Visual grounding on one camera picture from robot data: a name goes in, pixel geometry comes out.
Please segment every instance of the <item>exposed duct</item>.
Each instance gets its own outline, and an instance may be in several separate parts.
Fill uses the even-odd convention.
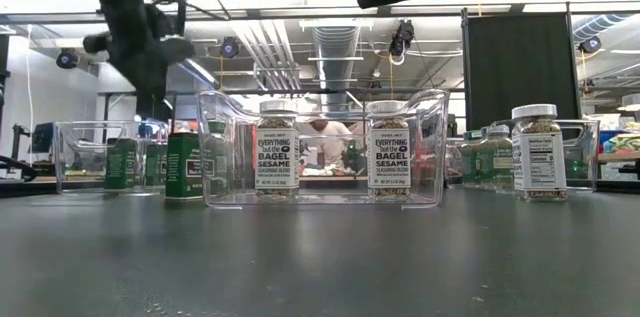
[[[314,27],[312,29],[316,56],[320,58],[355,57],[360,27]],[[318,61],[321,87],[330,89],[348,88],[353,61]],[[346,109],[347,96],[342,94],[327,94],[328,111],[342,111]]]
[[[610,13],[585,18],[573,25],[573,42],[576,44],[582,43],[626,20],[634,14],[635,13]]]
[[[251,57],[253,57],[255,65],[257,67],[265,69],[267,62],[263,59],[262,55],[257,52],[257,49],[254,49],[254,44],[252,44],[252,41],[249,41],[248,36],[251,35],[251,37],[253,37],[252,32],[248,30],[246,26],[241,25],[240,23],[234,24],[233,30],[236,33],[236,36],[238,36],[238,38],[240,39],[240,42],[242,42],[244,48],[247,50],[247,52],[249,52]],[[266,73],[266,79],[270,88],[276,90],[283,89],[282,85],[280,85],[280,82],[274,78],[271,72]]]

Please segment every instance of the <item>security camera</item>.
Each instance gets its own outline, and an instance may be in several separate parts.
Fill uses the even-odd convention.
[[[391,37],[391,44],[389,45],[389,53],[392,56],[402,56],[409,48],[411,48],[411,41],[415,36],[413,30],[413,24],[411,20],[404,20],[400,22],[398,30]]]
[[[78,66],[78,62],[80,57],[73,48],[63,48],[56,58],[56,65],[62,69],[74,69]]]
[[[233,58],[238,55],[239,51],[238,43],[233,37],[225,37],[220,45],[220,56],[224,58]]]
[[[578,45],[578,50],[584,53],[595,53],[602,48],[602,41],[597,36],[593,36]]]

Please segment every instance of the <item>white jar lid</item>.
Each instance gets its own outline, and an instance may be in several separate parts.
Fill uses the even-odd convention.
[[[296,112],[296,104],[290,99],[262,101],[260,112]]]
[[[404,108],[406,102],[403,101],[376,101],[369,102],[366,105],[368,113],[391,113],[397,112],[399,109]]]
[[[489,128],[489,133],[509,133],[509,126],[507,125],[499,125],[493,126]]]
[[[535,117],[535,116],[558,116],[556,105],[535,104],[516,107],[511,110],[511,118]]]

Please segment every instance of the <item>metal frame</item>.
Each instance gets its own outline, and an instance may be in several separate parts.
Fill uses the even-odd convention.
[[[4,95],[5,101],[7,98],[7,78],[11,75],[7,71],[7,61],[9,60],[9,35],[0,34],[0,90]],[[2,127],[2,115],[4,112],[3,105],[0,104],[0,127]]]
[[[577,103],[577,111],[578,111],[578,117],[582,116],[582,103],[580,103],[580,83],[578,81],[578,66],[576,64],[576,54],[574,52],[574,42],[573,42],[573,24],[571,23],[571,4],[569,2],[566,3],[567,6],[567,13],[565,15],[565,18],[567,20],[567,26],[569,28],[567,28],[568,31],[568,36],[569,37],[569,48],[568,48],[568,53],[570,54],[570,60],[571,60],[571,70],[573,71],[573,85],[576,91],[576,103]]]
[[[530,2],[525,6],[548,5],[548,6],[581,6],[591,4],[637,4],[638,8],[629,8],[622,10],[593,9],[572,12],[572,15],[590,15],[603,13],[640,13],[640,1],[588,1],[588,2]],[[460,16],[460,10],[467,8],[469,15],[483,16],[491,15],[517,15],[517,14],[536,14],[549,13],[546,12],[520,12],[510,8],[503,12],[491,11],[495,6],[514,6],[521,5],[522,2],[503,2],[503,3],[460,3],[460,4],[439,4],[439,5],[413,5],[413,6],[386,6],[379,8],[370,8],[362,10],[357,6],[335,6],[335,7],[283,7],[283,8],[263,8],[263,9],[235,9],[229,10],[229,14],[233,20],[250,21],[250,20],[282,20],[282,19],[316,19],[316,18],[406,18],[406,17],[456,17]],[[442,9],[456,9],[452,12],[438,12]],[[209,13],[222,13],[221,10],[207,10]],[[567,10],[550,11],[556,13],[567,12]],[[176,13],[176,11],[167,11],[167,13]],[[104,23],[104,17],[96,14],[95,11],[87,12],[50,12],[50,13],[8,13],[2,15],[6,19],[2,21],[3,25],[21,25],[21,24],[94,24]],[[210,16],[194,11],[187,12],[187,21],[214,21]]]

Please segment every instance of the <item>shelf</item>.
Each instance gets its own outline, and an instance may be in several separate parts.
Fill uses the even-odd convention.
[[[598,162],[626,162],[640,160],[640,152],[628,152],[628,153],[600,153],[598,155]]]

